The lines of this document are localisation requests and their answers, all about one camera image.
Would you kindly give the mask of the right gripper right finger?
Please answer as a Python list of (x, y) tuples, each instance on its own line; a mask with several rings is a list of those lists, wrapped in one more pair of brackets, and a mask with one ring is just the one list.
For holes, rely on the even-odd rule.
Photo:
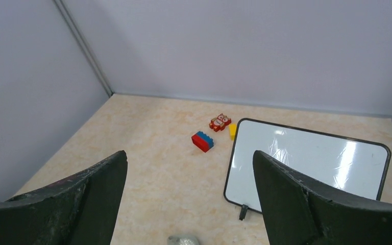
[(270, 244), (392, 244), (392, 204), (309, 177), (263, 151), (253, 169)]

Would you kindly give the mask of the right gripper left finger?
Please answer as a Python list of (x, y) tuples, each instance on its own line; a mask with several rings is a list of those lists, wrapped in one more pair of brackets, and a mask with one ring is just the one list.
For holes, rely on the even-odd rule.
[(128, 171), (118, 151), (52, 184), (0, 202), (0, 244), (109, 244)]

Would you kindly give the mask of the small whiteboard with black frame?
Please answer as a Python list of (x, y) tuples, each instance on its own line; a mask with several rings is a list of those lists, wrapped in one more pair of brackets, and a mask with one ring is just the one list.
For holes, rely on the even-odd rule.
[(390, 149), (381, 143), (242, 118), (237, 124), (224, 198), (260, 212), (253, 154), (260, 150), (307, 176), (345, 192), (380, 200)]

